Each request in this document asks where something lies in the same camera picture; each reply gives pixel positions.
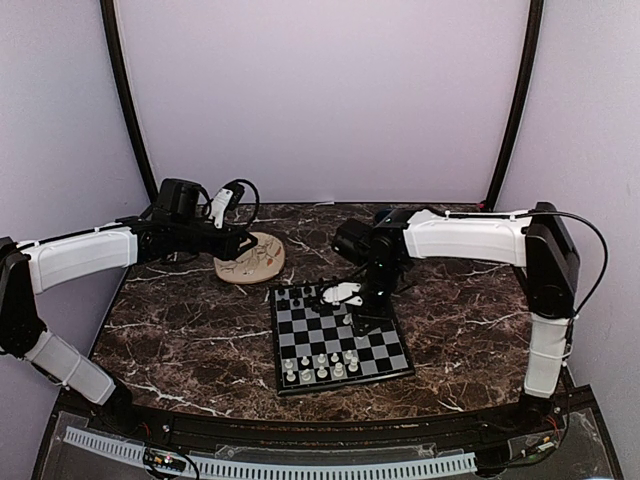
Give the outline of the white chess queen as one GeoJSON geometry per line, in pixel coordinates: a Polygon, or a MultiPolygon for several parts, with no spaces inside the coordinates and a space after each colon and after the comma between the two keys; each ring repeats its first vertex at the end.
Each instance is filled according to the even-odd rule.
{"type": "Polygon", "coordinates": [[[333,375],[336,378],[341,378],[344,376],[344,365],[341,362],[337,362],[333,368],[333,375]]]}

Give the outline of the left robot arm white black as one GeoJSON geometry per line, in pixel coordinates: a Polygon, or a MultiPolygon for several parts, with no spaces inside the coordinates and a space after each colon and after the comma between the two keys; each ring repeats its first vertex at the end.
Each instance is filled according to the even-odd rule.
{"type": "Polygon", "coordinates": [[[128,388],[89,360],[99,320],[134,265],[173,253],[234,260],[254,235],[210,222],[189,225],[129,218],[56,239],[1,240],[1,352],[33,365],[58,386],[103,407],[120,436],[141,427],[128,388]]]}

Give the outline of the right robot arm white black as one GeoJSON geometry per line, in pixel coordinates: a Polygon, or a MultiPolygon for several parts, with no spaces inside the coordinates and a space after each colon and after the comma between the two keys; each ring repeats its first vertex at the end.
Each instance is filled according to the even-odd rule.
{"type": "Polygon", "coordinates": [[[548,202],[506,213],[395,208],[374,221],[349,219],[336,231],[333,248],[363,269],[347,298],[355,322],[369,329],[382,320],[399,284],[415,265],[470,266],[472,275],[510,274],[530,316],[530,343],[522,393],[510,413],[521,434],[549,416],[569,350],[576,315],[580,258],[561,213],[548,202]]]}

